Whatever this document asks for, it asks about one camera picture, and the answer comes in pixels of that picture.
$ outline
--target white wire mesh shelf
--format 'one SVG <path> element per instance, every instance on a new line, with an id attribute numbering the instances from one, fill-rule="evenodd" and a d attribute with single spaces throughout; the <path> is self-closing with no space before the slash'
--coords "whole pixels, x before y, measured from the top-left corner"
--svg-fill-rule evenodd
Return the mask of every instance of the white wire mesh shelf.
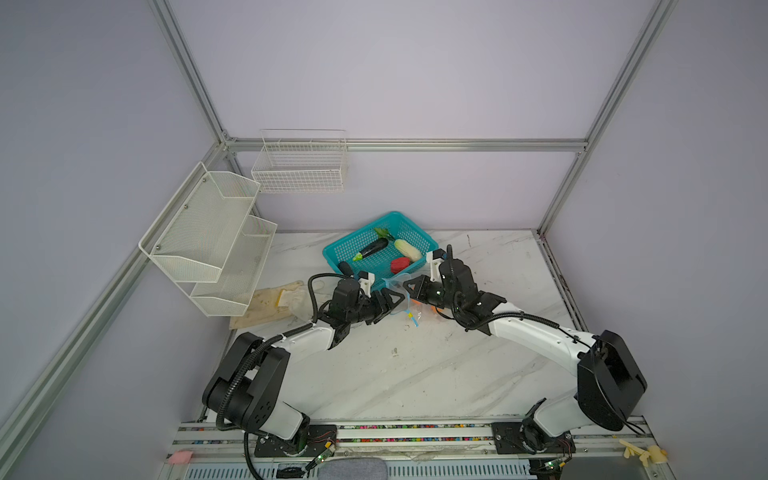
<path id="1" fill-rule="evenodd" d="M 201 168 L 202 178 L 165 231 L 151 242 L 153 225 L 139 243 L 174 282 L 219 280 L 259 191 L 250 178 L 207 171 L 202 164 L 195 170 Z"/>
<path id="2" fill-rule="evenodd" d="M 277 225 L 248 215 L 216 283 L 197 283 L 190 298 L 208 316 L 242 316 L 264 268 Z"/>
<path id="3" fill-rule="evenodd" d="M 203 164 L 184 184 L 194 178 L 198 180 L 184 202 L 166 206 L 177 209 L 173 219 L 164 226 L 161 214 L 139 248 L 207 316 L 242 316 L 277 225 L 250 214 L 258 182 L 208 171 Z M 181 195 L 180 189 L 175 197 Z"/>
<path id="4" fill-rule="evenodd" d="M 344 191 L 343 130 L 262 130 L 264 146 L 251 170 L 265 194 Z"/>

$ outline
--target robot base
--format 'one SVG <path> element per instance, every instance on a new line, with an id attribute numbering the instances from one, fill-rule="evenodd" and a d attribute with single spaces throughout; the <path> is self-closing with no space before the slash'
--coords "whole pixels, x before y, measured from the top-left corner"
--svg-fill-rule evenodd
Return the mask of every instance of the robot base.
<path id="1" fill-rule="evenodd" d="M 295 458 L 317 457 L 326 449 L 326 442 L 336 443 L 336 426 L 310 425 L 306 437 L 308 439 L 306 449 L 300 455 L 295 455 Z M 290 457 L 291 455 L 286 453 L 288 449 L 286 445 L 284 440 L 275 435 L 269 435 L 266 438 L 260 436 L 256 441 L 251 440 L 250 442 L 250 446 L 254 448 L 253 456 L 256 458 Z"/>
<path id="2" fill-rule="evenodd" d="M 496 444 L 496 453 L 499 455 L 531 453 L 523 446 L 525 438 L 520 432 L 522 425 L 523 422 L 496 422 L 491 424 L 493 441 Z M 573 438 L 569 432 L 563 433 L 557 437 L 557 439 L 562 439 L 564 442 L 567 442 L 571 447 L 571 452 L 576 449 Z M 558 442 L 557 439 L 555 439 L 552 445 L 548 446 L 541 453 L 554 453 L 560 455 L 563 453 L 563 449 L 567 452 L 568 447 Z"/>

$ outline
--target marble table surface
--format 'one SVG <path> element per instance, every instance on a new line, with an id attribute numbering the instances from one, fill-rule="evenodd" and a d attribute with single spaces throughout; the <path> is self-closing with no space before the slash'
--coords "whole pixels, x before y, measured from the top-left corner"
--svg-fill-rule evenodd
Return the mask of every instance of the marble table surface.
<path id="1" fill-rule="evenodd" d="M 278 233 L 259 288 L 330 271 L 322 249 L 345 234 Z M 429 234 L 441 248 L 453 245 L 481 290 L 574 328 L 529 230 Z M 398 313 L 356 324 L 336 348 L 290 362 L 280 399 L 315 421 L 488 418 L 525 414 L 576 386 L 575 377 L 522 345 L 467 333 L 428 309 L 418 321 Z M 292 318 L 242 331 L 268 337 L 299 324 Z"/>

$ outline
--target black cable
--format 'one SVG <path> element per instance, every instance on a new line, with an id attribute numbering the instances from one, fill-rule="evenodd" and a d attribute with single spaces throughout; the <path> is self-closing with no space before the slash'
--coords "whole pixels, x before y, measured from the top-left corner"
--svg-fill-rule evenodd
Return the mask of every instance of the black cable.
<path id="1" fill-rule="evenodd" d="M 449 320 L 453 320 L 453 318 L 451 318 L 450 316 L 447 316 L 447 315 L 445 315 L 445 314 L 444 314 L 443 312 L 441 312 L 439 309 L 436 309 L 436 308 L 435 308 L 435 311 L 436 311 L 436 312 L 437 312 L 437 314 L 438 314 L 438 315 L 440 315 L 442 318 L 447 318 L 447 319 L 449 319 Z"/>
<path id="2" fill-rule="evenodd" d="M 348 276 L 344 276 L 341 273 L 318 273 L 317 275 L 312 275 L 309 280 L 306 281 L 306 289 L 310 292 L 310 300 L 312 301 L 312 323 L 317 323 L 317 317 L 318 317 L 318 311 L 317 311 L 317 298 L 315 298 L 315 290 L 312 288 L 312 282 L 315 279 L 322 278 L 324 276 L 335 276 L 338 278 L 349 278 Z"/>
<path id="3" fill-rule="evenodd" d="M 503 312 L 503 313 L 496 313 L 496 314 L 491 315 L 490 317 L 482 320 L 480 323 L 476 323 L 475 325 L 472 325 L 472 326 L 465 326 L 464 328 L 466 330 L 477 330 L 478 328 L 480 328 L 482 326 L 488 325 L 490 322 L 493 322 L 494 320 L 498 320 L 498 319 L 502 319 L 502 318 L 519 318 L 519 319 L 532 320 L 534 322 L 543 323 L 544 325 L 546 325 L 548 327 L 551 327 L 553 329 L 558 329 L 561 332 L 563 332 L 566 335 L 568 335 L 567 332 L 565 332 L 564 330 L 562 330 L 560 328 L 560 324 L 559 323 L 553 322 L 552 320 L 549 320 L 549 319 L 545 319 L 542 316 L 531 315 L 530 313 L 525 313 L 525 312 Z"/>
<path id="4" fill-rule="evenodd" d="M 253 460 L 250 459 L 250 452 L 248 451 L 248 432 L 244 433 L 243 449 L 245 450 L 245 462 L 248 464 L 250 474 L 253 475 L 256 480 L 264 480 L 264 478 L 259 475 L 259 472 L 256 471 L 256 467 L 253 466 Z"/>

